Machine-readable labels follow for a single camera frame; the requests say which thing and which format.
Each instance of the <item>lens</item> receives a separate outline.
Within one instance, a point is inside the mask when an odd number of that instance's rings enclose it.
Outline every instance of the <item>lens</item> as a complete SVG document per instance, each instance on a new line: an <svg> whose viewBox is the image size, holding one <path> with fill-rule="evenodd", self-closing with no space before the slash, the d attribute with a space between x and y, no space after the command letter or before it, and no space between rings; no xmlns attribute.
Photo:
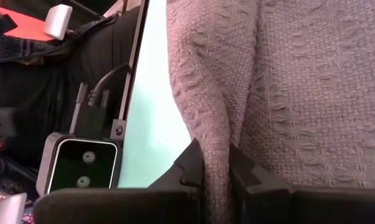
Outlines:
<svg viewBox="0 0 375 224"><path fill-rule="evenodd" d="M96 159L96 156L93 152L86 152L82 155L82 160L85 163L92 163Z"/></svg>
<svg viewBox="0 0 375 224"><path fill-rule="evenodd" d="M78 187L87 187L89 186L90 184L90 179L89 177L80 177L77 181L76 181L76 185Z"/></svg>

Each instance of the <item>wire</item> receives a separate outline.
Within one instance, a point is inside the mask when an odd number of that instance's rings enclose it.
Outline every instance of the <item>wire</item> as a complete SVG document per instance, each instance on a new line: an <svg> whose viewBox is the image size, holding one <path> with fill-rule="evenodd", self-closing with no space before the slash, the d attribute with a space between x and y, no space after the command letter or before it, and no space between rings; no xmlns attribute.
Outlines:
<svg viewBox="0 0 375 224"><path fill-rule="evenodd" d="M98 82L95 88L92 91L90 91L88 102L89 106L95 106L97 104L98 97L100 93L104 90L104 87L106 86L108 80L110 80L114 76L114 74L120 70L127 70L128 72L130 72L131 68L129 67L128 63L124 63L113 68L109 73L107 73L103 78L101 78L101 80Z"/></svg>

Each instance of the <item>knit fabric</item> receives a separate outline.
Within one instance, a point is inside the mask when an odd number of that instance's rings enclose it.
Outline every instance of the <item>knit fabric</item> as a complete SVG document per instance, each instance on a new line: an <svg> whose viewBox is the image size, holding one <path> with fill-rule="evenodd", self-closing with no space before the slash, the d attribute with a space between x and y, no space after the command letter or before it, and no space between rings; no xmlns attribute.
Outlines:
<svg viewBox="0 0 375 224"><path fill-rule="evenodd" d="M292 184L375 188L375 0L168 0L170 81L229 222L230 142Z"/></svg>

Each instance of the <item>dark clothing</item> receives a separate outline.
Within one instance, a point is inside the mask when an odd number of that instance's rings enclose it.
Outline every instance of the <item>dark clothing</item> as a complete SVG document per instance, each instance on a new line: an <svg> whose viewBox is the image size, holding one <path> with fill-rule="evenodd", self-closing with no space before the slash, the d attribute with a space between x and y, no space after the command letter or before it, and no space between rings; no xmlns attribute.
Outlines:
<svg viewBox="0 0 375 224"><path fill-rule="evenodd" d="M68 131L81 82L95 86L102 76L128 63L139 8L94 33L57 65L0 64L0 107L17 107L15 124L20 136L6 154L24 166L39 167L46 137ZM109 84L109 118L116 116L125 75Z"/></svg>

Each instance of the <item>red object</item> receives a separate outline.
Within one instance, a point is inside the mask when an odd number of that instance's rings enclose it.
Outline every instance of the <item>red object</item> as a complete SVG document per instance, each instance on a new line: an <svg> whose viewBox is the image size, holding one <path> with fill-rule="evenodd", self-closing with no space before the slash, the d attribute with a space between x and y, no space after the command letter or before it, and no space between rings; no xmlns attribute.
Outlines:
<svg viewBox="0 0 375 224"><path fill-rule="evenodd" d="M7 32L5 35L32 40L52 40L43 32L44 21L4 8L0 8L0 12L8 14L18 25L16 29Z"/></svg>

